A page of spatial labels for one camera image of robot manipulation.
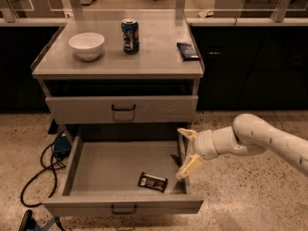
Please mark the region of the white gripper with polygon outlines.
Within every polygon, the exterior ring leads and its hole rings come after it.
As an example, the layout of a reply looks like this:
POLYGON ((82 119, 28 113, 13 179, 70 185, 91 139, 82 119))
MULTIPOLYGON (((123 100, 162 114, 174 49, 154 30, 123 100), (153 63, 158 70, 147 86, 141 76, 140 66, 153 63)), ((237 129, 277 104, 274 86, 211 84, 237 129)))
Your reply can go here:
POLYGON ((178 128, 178 133, 184 136, 189 141, 193 141, 192 146, 198 154, 188 155, 184 164, 176 173, 177 179, 183 179, 196 171, 203 164, 204 160, 212 160, 218 157, 218 152, 214 145, 214 137, 212 130, 206 130, 197 133, 192 129, 178 128))

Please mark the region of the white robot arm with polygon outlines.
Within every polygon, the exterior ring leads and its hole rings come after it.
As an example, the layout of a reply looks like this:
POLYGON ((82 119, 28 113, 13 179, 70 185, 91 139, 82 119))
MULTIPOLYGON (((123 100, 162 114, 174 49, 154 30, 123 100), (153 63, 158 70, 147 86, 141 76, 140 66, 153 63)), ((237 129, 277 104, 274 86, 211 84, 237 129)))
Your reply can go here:
POLYGON ((217 130, 196 132, 179 128, 178 132, 192 143, 192 153, 176 173, 177 179, 186 178, 205 160, 222 154, 249 156, 266 150, 308 175, 308 141, 279 130, 256 115, 238 115, 231 126, 217 130))

